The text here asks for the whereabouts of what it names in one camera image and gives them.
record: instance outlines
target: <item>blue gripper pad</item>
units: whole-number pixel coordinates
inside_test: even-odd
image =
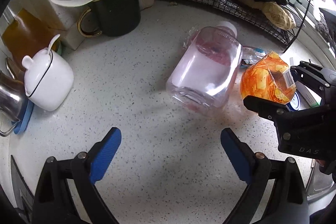
[[[220,142],[229,157],[240,180],[248,185],[252,181],[252,168],[254,153],[246,143],[239,141],[230,128],[225,128],[220,135]]]
[[[121,131],[118,128],[112,128],[112,130],[110,138],[103,144],[91,163],[89,179],[92,184],[103,178],[121,143]]]

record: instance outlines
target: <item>brown liquid bottle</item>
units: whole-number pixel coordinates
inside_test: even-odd
[[[25,71],[21,64],[23,57],[33,57],[39,50],[48,47],[54,35],[45,23],[23,8],[15,14],[6,7],[4,16],[9,25],[2,34],[2,40],[15,63]],[[53,50],[56,50],[56,44],[59,42],[53,45]]]

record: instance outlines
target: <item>orange snack bag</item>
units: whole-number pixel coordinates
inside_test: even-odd
[[[252,95],[286,104],[292,100],[295,91],[296,86],[289,66],[273,51],[247,68],[240,81],[243,99]]]

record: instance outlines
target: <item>screw head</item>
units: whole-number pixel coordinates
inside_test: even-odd
[[[265,158],[265,155],[261,152],[256,152],[255,156],[258,158],[258,159],[263,159]]]
[[[53,161],[54,161],[54,157],[49,157],[49,158],[47,158],[47,163],[52,163]]]
[[[86,158],[86,152],[80,152],[80,153],[77,155],[77,158],[80,158],[80,159],[84,159],[84,158]]]
[[[289,161],[290,163],[295,163],[295,159],[292,158],[292,157],[288,157],[288,161]]]
[[[284,113],[284,110],[283,109],[281,109],[281,108],[278,108],[277,109],[277,114],[278,115],[282,115]]]
[[[290,138],[291,138],[291,134],[289,134],[289,133],[284,133],[283,135],[282,135],[282,138],[284,139],[284,140],[289,140]]]

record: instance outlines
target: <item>white countertop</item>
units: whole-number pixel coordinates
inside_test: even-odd
[[[270,159],[288,155],[277,150],[272,122],[242,104],[239,74],[221,119],[210,119],[182,108],[165,92],[165,83],[184,51],[183,39],[193,26],[229,20],[238,40],[266,50],[279,48],[269,36],[248,23],[193,6],[169,6],[156,1],[142,11],[140,25],[119,37],[86,39],[63,57],[73,68],[75,82],[54,112],[34,108],[22,135],[0,144],[9,146],[32,192],[45,160],[73,158],[103,139],[111,127],[122,132],[122,143],[97,189],[120,223],[223,222],[246,184],[240,181],[219,137],[230,127],[253,151]],[[317,60],[299,42],[283,55],[288,62]],[[296,158],[306,183],[310,159]],[[2,157],[0,168],[5,170]],[[272,185],[267,187],[268,197]],[[257,211],[261,217],[267,200]]]

